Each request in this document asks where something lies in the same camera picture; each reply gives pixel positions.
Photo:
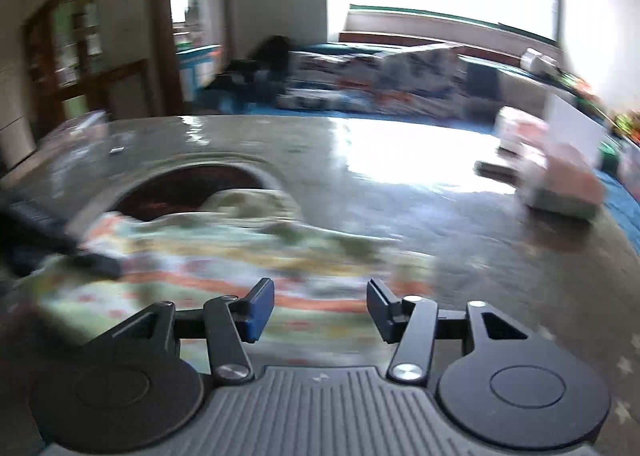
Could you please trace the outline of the blue white cabinet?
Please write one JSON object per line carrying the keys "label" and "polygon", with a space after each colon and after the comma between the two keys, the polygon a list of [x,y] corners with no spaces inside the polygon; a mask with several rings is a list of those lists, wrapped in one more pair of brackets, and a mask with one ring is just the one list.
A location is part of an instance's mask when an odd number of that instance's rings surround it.
{"label": "blue white cabinet", "polygon": [[222,56],[219,44],[179,50],[180,84],[183,100],[192,102],[213,81]]}

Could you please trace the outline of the butterfly pillow left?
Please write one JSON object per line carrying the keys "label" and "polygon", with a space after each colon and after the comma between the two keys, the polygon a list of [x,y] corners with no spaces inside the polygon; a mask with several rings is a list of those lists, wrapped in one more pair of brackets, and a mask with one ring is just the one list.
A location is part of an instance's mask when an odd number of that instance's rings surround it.
{"label": "butterfly pillow left", "polygon": [[280,109],[372,113],[383,60],[378,55],[291,52]]}

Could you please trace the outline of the white paper card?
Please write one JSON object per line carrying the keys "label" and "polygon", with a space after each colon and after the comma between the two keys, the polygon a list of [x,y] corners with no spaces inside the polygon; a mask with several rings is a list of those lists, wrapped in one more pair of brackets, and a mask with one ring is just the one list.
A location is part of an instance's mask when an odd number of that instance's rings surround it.
{"label": "white paper card", "polygon": [[561,96],[551,94],[544,105],[547,145],[567,145],[580,153],[590,167],[601,164],[600,147],[606,137],[606,127],[585,115]]}

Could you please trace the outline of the black clothing pile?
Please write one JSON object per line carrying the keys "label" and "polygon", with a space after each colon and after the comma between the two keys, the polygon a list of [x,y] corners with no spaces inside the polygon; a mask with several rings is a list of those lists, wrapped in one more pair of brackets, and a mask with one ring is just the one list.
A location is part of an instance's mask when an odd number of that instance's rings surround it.
{"label": "black clothing pile", "polygon": [[259,73],[268,80],[282,80],[288,73],[292,43],[283,35],[273,35],[262,41],[244,59],[232,59],[215,75],[205,90],[232,90],[250,85]]}

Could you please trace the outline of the pink tissue pack rear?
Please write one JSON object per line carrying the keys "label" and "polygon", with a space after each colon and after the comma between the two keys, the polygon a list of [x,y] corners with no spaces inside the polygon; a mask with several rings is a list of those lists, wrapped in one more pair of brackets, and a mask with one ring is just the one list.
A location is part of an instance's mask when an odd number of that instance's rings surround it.
{"label": "pink tissue pack rear", "polygon": [[541,148],[548,123],[520,109],[504,106],[495,119],[494,132],[499,148],[521,156],[525,146]]}

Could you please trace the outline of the pink tissue pack front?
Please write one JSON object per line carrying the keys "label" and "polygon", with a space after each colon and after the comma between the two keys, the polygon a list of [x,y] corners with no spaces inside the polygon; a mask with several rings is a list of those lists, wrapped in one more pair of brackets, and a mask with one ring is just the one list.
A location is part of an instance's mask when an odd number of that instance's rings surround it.
{"label": "pink tissue pack front", "polygon": [[544,148],[523,146],[516,194],[531,209],[592,221],[603,205],[605,189],[577,149],[552,143]]}

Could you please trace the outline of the grey cushion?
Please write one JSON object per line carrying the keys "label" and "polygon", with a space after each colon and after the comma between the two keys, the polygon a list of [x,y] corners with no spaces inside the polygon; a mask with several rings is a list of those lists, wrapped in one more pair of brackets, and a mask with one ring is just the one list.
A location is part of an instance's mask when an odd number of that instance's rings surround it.
{"label": "grey cushion", "polygon": [[500,101],[506,107],[522,110],[540,119],[544,119],[551,96],[562,95],[555,87],[506,70],[498,71],[498,87]]}

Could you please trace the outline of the pastel patterned child garment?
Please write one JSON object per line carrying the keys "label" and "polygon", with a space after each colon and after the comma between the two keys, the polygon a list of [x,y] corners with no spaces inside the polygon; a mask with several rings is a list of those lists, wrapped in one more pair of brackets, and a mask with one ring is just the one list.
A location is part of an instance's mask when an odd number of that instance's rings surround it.
{"label": "pastel patterned child garment", "polygon": [[101,215],[86,246],[114,257],[116,280],[50,257],[25,279],[42,318],[81,344],[158,301],[197,309],[224,294],[243,295],[268,277],[276,303],[254,366],[379,365],[388,347],[367,312],[371,279],[396,294],[428,294],[434,259],[396,239],[346,234],[307,224],[283,191],[230,189],[193,212],[143,222]]}

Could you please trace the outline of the butterfly pillow large upright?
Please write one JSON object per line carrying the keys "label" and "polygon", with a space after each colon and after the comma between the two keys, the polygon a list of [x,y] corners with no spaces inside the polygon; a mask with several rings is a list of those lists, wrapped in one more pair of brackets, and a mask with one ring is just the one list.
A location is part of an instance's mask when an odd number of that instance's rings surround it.
{"label": "butterfly pillow large upright", "polygon": [[460,94],[459,47],[411,46],[382,52],[375,87],[381,95],[409,95],[417,102],[450,104]]}

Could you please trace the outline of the pink tissue pack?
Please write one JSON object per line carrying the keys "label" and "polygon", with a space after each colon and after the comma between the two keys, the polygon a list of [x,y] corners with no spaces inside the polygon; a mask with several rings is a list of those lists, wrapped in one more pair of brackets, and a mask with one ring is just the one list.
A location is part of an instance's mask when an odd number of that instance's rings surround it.
{"label": "pink tissue pack", "polygon": [[548,123],[520,109],[504,106],[495,119],[494,132],[499,148],[521,156],[525,146],[541,148]]}
{"label": "pink tissue pack", "polygon": [[577,149],[552,143],[544,148],[523,146],[516,194],[531,209],[592,221],[603,205],[605,189]]}

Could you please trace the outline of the round black table stove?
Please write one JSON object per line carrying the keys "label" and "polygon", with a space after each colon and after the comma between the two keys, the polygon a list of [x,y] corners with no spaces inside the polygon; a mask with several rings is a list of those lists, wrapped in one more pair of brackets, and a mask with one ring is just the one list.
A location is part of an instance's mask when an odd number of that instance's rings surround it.
{"label": "round black table stove", "polygon": [[198,211],[219,191],[265,188],[260,176],[235,165],[193,165],[152,176],[123,195],[111,211],[149,222],[168,214]]}

